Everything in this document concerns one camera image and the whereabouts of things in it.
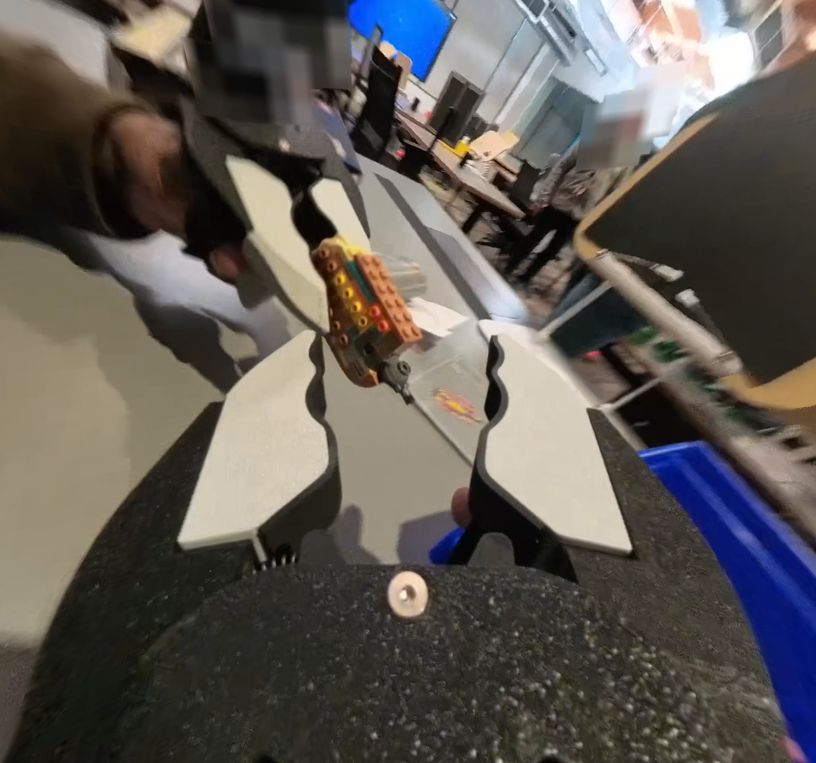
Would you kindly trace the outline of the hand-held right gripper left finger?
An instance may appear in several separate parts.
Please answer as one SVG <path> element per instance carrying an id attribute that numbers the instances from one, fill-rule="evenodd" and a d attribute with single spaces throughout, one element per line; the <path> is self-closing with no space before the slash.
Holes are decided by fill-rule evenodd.
<path id="1" fill-rule="evenodd" d="M 324 374 L 321 337 L 304 331 L 230 389 L 178 533 L 183 550 L 297 550 L 332 524 L 341 481 Z"/>

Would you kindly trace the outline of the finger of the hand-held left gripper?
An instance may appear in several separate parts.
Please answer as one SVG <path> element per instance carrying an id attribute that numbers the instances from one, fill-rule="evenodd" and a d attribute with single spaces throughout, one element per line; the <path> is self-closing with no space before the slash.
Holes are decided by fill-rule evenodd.
<path id="1" fill-rule="evenodd" d="M 371 254 L 371 242 L 352 201 L 340 181 L 321 178 L 310 187 L 313 203 L 334 228 L 334 237 L 363 254 Z"/>
<path id="2" fill-rule="evenodd" d="M 329 332 L 326 285 L 293 218 L 290 190 L 258 163 L 234 155 L 225 159 L 248 220 L 244 255 L 290 311 L 318 334 Z"/>

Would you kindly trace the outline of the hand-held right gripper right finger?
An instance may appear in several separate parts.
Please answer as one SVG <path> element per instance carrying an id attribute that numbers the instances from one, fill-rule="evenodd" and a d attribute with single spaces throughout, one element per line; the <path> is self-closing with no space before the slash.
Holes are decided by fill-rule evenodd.
<path id="1" fill-rule="evenodd" d="M 597 402 L 561 360 L 509 331 L 490 335 L 485 375 L 474 479 L 562 544 L 632 554 L 590 416 L 606 421 Z"/>

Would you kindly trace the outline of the toy brick model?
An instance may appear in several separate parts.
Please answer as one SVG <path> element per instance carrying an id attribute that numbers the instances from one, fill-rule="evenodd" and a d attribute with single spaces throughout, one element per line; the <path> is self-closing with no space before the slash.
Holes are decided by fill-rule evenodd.
<path id="1" fill-rule="evenodd" d="M 402 355 L 423 332 L 382 258 L 339 236 L 320 243 L 311 258 L 328 296 L 325 340 L 344 375 L 362 389 L 385 384 L 413 403 Z"/>

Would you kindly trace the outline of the blue plastic bin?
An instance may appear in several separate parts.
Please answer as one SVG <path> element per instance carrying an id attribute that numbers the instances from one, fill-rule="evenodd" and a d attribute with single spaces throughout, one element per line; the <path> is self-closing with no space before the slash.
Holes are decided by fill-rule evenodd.
<path id="1" fill-rule="evenodd" d="M 556 548 L 496 497 L 487 532 L 511 538 L 518 565 L 575 582 L 688 664 L 771 688 L 790 742 L 815 761 L 813 551 L 708 444 L 636 452 L 596 422 L 632 554 Z"/>

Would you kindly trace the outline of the person's left forearm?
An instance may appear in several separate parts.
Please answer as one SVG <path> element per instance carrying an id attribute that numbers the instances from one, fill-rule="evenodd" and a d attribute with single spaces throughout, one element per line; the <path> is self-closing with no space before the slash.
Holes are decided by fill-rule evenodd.
<path id="1" fill-rule="evenodd" d="M 38 44 L 2 34 L 2 220 L 59 223 L 108 238 L 151 230 L 129 205 L 117 121 L 159 118 L 148 104 L 78 75 Z"/>

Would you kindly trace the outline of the grey desk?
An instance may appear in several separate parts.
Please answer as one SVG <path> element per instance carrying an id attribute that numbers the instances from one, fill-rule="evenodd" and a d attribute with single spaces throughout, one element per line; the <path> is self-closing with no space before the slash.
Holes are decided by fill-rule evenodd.
<path id="1" fill-rule="evenodd" d="M 300 330 L 155 235 L 118 243 L 2 233 L 2 644 L 32 649 L 127 494 L 243 372 Z M 343 480 L 339 539 L 357 560 L 425 562 L 469 463 L 387 389 L 327 357 Z"/>

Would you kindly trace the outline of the person's left hand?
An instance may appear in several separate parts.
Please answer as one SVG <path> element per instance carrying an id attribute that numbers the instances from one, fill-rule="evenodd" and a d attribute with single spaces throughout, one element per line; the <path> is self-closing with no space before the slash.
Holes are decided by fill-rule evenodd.
<path id="1" fill-rule="evenodd" d="M 187 241 L 191 191 L 178 126 L 159 115 L 124 112 L 110 124 L 108 140 L 130 215 L 149 232 Z"/>

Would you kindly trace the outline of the instruction booklet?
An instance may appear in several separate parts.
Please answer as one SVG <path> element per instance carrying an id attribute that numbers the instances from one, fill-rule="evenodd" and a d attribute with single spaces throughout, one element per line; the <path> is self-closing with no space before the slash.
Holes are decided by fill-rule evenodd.
<path id="1" fill-rule="evenodd" d="M 386 362 L 380 375 L 391 400 L 384 415 L 410 457 L 430 443 L 473 466 L 486 425 L 487 356 L 478 320 L 467 319 L 443 337 L 426 332 Z"/>

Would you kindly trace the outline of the wooden table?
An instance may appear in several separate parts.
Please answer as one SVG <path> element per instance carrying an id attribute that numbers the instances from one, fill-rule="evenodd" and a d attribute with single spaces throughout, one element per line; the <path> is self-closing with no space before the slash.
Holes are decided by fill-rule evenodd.
<path id="1" fill-rule="evenodd" d="M 481 176 L 454 150 L 437 139 L 432 130 L 418 123 L 402 110 L 395 113 L 397 132 L 405 140 L 405 153 L 398 165 L 398 172 L 412 181 L 420 182 L 420 174 L 426 167 L 435 167 L 452 182 L 451 202 L 465 192 L 475 200 L 475 207 L 464 225 L 467 234 L 483 214 L 492 212 L 496 217 L 523 220 L 525 212 Z"/>

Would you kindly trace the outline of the blue monitor screen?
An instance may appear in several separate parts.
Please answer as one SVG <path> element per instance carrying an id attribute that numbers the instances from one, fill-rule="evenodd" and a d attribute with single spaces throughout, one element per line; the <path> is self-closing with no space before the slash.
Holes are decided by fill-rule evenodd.
<path id="1" fill-rule="evenodd" d="M 420 82 L 427 79 L 456 22 L 440 0 L 354 0 L 348 16 L 352 30 L 366 39 L 380 28 L 381 38 L 411 59 L 411 73 Z"/>

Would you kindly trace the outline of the black divider panel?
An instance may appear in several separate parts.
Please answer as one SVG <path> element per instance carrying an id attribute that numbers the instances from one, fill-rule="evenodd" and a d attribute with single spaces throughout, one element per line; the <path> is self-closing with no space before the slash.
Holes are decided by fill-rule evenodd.
<path id="1" fill-rule="evenodd" d="M 666 331 L 674 312 L 620 270 L 682 271 L 732 353 L 727 387 L 814 430 L 814 54 L 701 109 L 586 215 L 575 249 Z"/>

